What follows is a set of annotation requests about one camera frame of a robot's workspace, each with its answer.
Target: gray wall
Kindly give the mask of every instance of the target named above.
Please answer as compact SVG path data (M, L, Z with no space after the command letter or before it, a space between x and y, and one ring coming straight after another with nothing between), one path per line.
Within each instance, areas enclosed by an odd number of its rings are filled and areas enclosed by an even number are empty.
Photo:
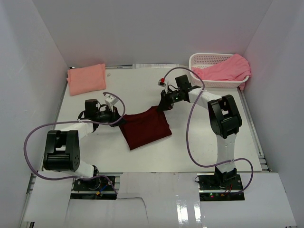
M67 66L31 0L0 1L0 31L0 227L16 228L30 178L23 141L55 120ZM29 142L36 168L46 131Z
M243 54L272 0L33 0L69 66Z
M304 3L275 0L245 57L245 95L266 160L278 171L298 227L304 227Z

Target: pink towel in basket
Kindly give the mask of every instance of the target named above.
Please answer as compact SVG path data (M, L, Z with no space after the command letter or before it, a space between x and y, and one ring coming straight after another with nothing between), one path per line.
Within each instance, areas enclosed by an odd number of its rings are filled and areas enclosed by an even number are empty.
M67 76L71 96L103 90L106 87L105 64L70 69Z
M207 68L192 67L192 70L201 79L213 81L243 81L246 76L251 76L248 61L239 54L234 54L229 59ZM245 83L239 86L240 90L244 90L244 87Z

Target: white laundry basket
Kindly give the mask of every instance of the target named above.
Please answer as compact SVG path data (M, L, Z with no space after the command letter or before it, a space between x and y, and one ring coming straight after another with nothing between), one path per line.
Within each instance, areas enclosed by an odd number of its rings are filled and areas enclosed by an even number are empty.
M196 68L207 68L214 64L225 61L233 55L229 54L216 54L216 53L196 53L193 54L189 59L189 69L192 67ZM190 72L193 84L196 86L203 86L200 80ZM247 76L243 81L211 81L203 80L206 87L218 87L218 88L237 88L241 83L246 82L249 76Z

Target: red object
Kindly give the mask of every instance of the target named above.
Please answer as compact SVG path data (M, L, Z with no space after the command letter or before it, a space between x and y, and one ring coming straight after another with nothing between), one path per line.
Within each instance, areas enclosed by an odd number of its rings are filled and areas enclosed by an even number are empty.
M130 150L172 135L165 114L156 109L153 106L144 113L123 116L127 123L119 127Z

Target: dark red towel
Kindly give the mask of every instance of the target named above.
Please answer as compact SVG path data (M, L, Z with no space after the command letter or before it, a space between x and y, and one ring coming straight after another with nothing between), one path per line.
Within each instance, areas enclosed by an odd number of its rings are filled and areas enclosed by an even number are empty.
M144 113L123 116L127 123L119 127L130 150L172 135L165 114L156 109L153 106Z

